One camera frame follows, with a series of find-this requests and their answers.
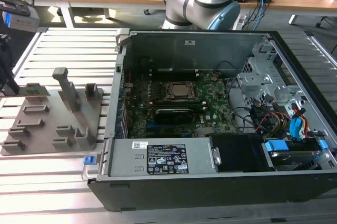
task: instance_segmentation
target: table leg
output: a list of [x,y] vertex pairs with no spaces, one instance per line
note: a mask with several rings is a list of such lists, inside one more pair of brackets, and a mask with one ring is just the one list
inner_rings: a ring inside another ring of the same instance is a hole
[[109,9],[108,9],[108,8],[104,8],[103,10],[104,10],[105,18],[106,18],[106,19],[109,19],[109,18],[110,18]]
[[74,14],[69,2],[61,2],[58,4],[58,6],[62,11],[65,26],[67,28],[74,28],[75,27]]
[[290,24],[290,25],[295,24],[297,17],[298,17],[298,15],[292,15],[292,16],[290,17],[289,24]]

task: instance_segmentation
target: motherboard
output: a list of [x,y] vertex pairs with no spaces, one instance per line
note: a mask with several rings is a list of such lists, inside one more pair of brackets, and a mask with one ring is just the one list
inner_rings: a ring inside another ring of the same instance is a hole
[[124,84],[125,137],[204,137],[237,132],[220,75],[150,72],[133,77]]

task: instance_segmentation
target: sticker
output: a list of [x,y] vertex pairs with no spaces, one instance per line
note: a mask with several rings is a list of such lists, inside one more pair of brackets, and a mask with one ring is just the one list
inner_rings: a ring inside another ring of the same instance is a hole
[[185,40],[185,45],[194,46],[195,45],[195,40]]
[[147,141],[133,141],[132,148],[133,149],[146,149],[147,148]]
[[150,175],[189,173],[185,145],[148,145],[147,173]]

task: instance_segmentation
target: blue connector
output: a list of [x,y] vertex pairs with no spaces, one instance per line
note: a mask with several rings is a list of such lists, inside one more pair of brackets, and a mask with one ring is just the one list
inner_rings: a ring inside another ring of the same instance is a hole
[[292,118],[290,121],[289,133],[292,137],[296,138],[296,141],[301,141],[300,131],[302,128],[302,119],[299,117]]

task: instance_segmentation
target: aluminum extrusion table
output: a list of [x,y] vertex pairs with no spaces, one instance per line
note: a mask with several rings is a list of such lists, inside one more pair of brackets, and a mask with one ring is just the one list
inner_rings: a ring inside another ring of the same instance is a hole
[[[107,212],[82,180],[81,173],[83,157],[103,150],[117,32],[50,28],[36,34],[24,52],[14,69],[19,84],[39,82],[48,89],[59,89],[58,82],[51,77],[53,68],[67,67],[69,80],[76,87],[95,82],[105,94],[95,150],[0,156],[0,223],[334,223],[336,190],[304,203]],[[337,64],[333,58],[324,55],[319,44],[313,45],[316,41],[312,36],[301,33],[283,37],[336,110]],[[23,100],[0,100],[0,142],[6,139]],[[90,174],[97,172],[97,165],[90,167]]]

